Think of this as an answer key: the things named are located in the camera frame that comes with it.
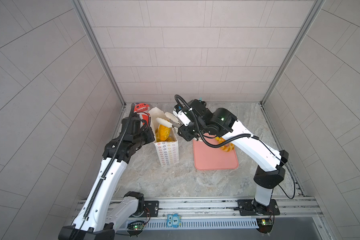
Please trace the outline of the small round golden bun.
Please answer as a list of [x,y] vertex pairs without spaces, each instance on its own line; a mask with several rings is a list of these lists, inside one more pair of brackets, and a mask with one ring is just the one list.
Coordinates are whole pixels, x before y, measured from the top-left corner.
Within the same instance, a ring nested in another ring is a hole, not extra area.
[[158,142],[166,142],[171,133],[171,128],[166,127],[164,125],[159,125],[157,130],[157,141]]

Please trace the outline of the white paper bag with print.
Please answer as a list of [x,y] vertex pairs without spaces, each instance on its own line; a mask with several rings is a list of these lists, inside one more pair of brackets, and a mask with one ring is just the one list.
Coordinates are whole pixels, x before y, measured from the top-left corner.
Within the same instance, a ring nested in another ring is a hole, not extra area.
[[157,141],[157,130],[159,124],[156,118],[165,118],[165,113],[159,108],[155,107],[149,111],[151,117],[151,127],[155,133],[154,145],[158,154],[159,162],[162,167],[173,166],[179,162],[179,144],[176,137],[177,128],[171,128],[171,133],[166,142]]

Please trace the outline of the braided orange pretzel bread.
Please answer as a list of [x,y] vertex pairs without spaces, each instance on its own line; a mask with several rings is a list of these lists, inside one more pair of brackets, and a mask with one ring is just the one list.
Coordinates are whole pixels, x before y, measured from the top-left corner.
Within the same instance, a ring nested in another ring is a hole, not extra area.
[[[219,137],[215,137],[215,140],[216,140],[219,144],[221,144],[221,143],[223,143],[223,142],[226,141],[225,139],[219,138]],[[232,143],[228,143],[228,144],[220,147],[220,149],[221,149],[222,151],[224,151],[224,152],[230,152],[230,151],[232,151],[232,150],[235,149],[235,146],[234,146]]]

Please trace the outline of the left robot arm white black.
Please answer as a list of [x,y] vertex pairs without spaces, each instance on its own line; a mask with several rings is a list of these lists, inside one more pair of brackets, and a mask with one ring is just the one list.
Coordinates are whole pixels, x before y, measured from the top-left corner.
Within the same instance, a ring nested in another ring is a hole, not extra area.
[[113,240],[131,215],[144,212],[144,195],[137,192],[128,192],[111,212],[108,209],[132,156],[155,140],[150,123],[150,115],[136,113],[132,104],[129,116],[122,120],[120,135],[105,146],[98,176],[84,206],[71,225],[62,227],[60,240]]

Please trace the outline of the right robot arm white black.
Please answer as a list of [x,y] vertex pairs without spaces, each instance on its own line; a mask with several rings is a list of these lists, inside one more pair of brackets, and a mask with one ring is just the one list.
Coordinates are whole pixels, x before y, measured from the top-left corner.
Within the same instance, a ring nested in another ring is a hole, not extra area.
[[284,180],[289,153],[275,150],[252,134],[238,118],[225,108],[211,112],[201,100],[186,100],[175,95],[174,115],[181,121],[178,134],[186,141],[201,140],[210,148],[218,149],[228,144],[242,150],[257,164],[254,181],[257,185],[254,200],[244,211],[257,215],[276,215],[271,203],[273,190]]

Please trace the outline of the white food tongs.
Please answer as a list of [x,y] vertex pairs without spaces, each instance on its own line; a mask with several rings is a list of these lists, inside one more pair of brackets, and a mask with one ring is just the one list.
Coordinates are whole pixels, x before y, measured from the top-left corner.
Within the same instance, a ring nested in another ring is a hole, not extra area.
[[180,120],[174,116],[171,113],[166,112],[165,113],[165,118],[156,118],[156,121],[159,125],[165,126],[167,128],[180,128],[181,127],[181,122]]

